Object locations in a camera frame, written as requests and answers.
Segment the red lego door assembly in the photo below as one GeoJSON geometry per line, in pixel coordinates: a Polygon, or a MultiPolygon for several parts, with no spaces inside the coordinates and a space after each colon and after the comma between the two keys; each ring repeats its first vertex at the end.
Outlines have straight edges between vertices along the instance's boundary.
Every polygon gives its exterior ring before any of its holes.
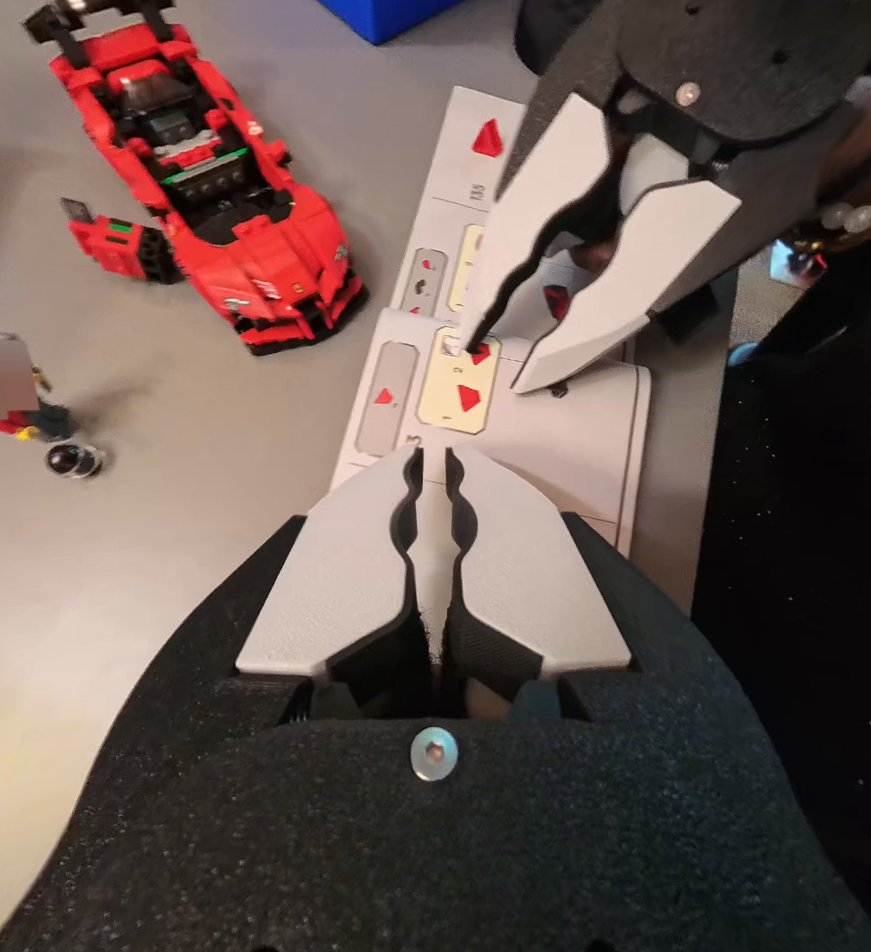
{"type": "Polygon", "coordinates": [[[184,280],[162,230],[94,215],[85,203],[67,197],[60,203],[75,243],[104,271],[164,286],[184,280]]]}

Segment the lego minifigure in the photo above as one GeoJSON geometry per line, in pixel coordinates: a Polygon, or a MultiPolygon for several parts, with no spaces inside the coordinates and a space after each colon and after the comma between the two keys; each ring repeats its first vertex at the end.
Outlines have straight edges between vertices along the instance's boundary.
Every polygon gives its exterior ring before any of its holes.
{"type": "Polygon", "coordinates": [[[33,365],[32,374],[37,388],[37,409],[9,411],[0,418],[0,433],[15,440],[55,444],[67,442],[76,433],[77,425],[72,412],[61,405],[47,401],[43,394],[52,392],[43,370],[33,365]]]}

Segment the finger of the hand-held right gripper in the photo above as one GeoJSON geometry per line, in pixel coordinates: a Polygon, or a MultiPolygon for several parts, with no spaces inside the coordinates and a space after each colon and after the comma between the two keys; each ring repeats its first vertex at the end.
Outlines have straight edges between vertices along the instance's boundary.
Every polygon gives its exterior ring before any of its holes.
{"type": "Polygon", "coordinates": [[[634,337],[649,313],[741,206],[656,137],[631,146],[620,181],[624,213],[613,255],[578,292],[559,326],[530,351],[512,388],[532,393],[596,363],[634,337]]]}
{"type": "Polygon", "coordinates": [[[604,113],[572,93],[490,209],[459,329],[465,351],[479,348],[561,232],[613,236],[619,195],[606,180],[611,164],[604,113]]]}

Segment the small colourful packet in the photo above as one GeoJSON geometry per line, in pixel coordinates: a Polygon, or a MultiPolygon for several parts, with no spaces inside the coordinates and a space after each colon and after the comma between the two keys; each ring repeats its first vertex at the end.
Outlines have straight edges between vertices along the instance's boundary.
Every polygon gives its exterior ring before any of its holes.
{"type": "Polygon", "coordinates": [[[775,282],[800,291],[813,287],[824,275],[827,263],[817,251],[800,249],[783,241],[772,244],[769,277],[775,282]]]}

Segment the red lego sports car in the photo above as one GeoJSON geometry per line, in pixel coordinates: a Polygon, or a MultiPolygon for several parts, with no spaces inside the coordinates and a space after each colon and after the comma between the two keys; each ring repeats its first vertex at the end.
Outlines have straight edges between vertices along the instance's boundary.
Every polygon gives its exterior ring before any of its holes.
{"type": "Polygon", "coordinates": [[[163,231],[186,280],[254,356],[328,339],[367,302],[333,208],[163,10],[49,2],[23,21],[85,134],[163,231]]]}

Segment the lego instruction booklet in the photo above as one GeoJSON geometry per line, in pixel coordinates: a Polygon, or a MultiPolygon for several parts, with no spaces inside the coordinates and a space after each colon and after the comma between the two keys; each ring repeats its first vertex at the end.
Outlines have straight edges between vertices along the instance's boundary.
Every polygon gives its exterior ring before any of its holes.
{"type": "Polygon", "coordinates": [[[423,444],[427,465],[445,446],[474,440],[481,450],[580,515],[629,554],[650,401],[649,372],[620,345],[593,369],[528,395],[512,391],[531,343],[555,326],[593,280],[566,240],[543,258],[494,329],[490,388],[465,382],[461,418],[434,413],[423,398],[433,348],[458,352],[440,332],[459,323],[491,200],[524,107],[454,87],[399,268],[391,305],[371,338],[331,487],[404,443],[423,444]]]}

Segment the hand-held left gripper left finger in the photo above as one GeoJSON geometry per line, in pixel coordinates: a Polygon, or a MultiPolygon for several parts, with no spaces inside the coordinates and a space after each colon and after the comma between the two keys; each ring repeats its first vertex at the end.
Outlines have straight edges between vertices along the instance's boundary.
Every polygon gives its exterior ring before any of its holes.
{"type": "Polygon", "coordinates": [[[359,704],[430,693],[408,554],[423,470],[423,449],[399,448],[313,506],[237,656],[240,674],[345,684],[359,704]]]}

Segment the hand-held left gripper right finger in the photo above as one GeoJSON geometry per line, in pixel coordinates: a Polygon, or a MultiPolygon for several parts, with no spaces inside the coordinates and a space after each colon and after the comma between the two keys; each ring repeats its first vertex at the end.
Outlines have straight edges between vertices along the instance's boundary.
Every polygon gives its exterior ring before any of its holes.
{"type": "Polygon", "coordinates": [[[632,650],[564,513],[471,446],[448,449],[445,470],[458,548],[445,635],[458,674],[513,701],[525,684],[628,668],[632,650]]]}

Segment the blue plastic storage bin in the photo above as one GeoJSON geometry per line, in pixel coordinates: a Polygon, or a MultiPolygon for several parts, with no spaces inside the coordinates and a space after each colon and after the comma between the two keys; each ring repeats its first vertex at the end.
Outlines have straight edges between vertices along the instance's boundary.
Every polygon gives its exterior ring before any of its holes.
{"type": "Polygon", "coordinates": [[[394,39],[461,1],[318,1],[353,33],[374,46],[394,39]]]}

